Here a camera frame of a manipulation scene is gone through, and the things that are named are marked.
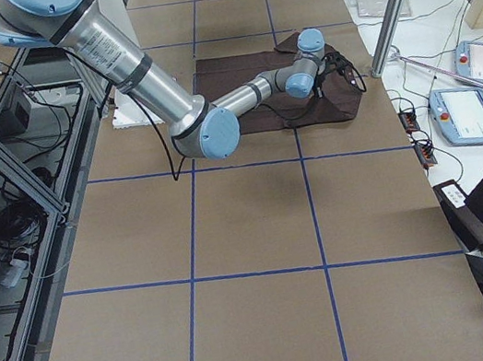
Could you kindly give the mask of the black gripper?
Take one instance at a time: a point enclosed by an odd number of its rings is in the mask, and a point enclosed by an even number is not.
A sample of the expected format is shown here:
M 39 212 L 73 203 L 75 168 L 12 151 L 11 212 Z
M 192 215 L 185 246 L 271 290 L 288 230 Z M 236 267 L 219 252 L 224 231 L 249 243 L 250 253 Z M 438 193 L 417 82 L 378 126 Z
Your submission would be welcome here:
M 351 63 L 348 58 L 342 55 L 342 53 L 333 51 L 328 52 L 324 55 L 324 70 L 317 76 L 318 89 L 323 90 L 323 83 L 325 78 L 332 73 L 337 73 L 345 79 L 345 82 L 359 91 L 359 84 L 357 83 L 357 78 L 355 77 L 356 67 Z

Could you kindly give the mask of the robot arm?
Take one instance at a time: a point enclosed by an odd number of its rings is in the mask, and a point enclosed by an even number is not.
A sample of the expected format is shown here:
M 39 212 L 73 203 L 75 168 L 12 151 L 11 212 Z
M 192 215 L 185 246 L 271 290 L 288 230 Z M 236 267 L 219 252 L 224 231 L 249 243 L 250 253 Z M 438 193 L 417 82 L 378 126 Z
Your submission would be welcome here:
M 158 67 L 103 15 L 99 0 L 0 0 L 0 44 L 67 50 L 161 118 L 182 156 L 208 159 L 230 156 L 241 138 L 239 117 L 274 93 L 306 99 L 328 62 L 323 34 L 306 29 L 299 34 L 291 65 L 261 72 L 210 102 Z

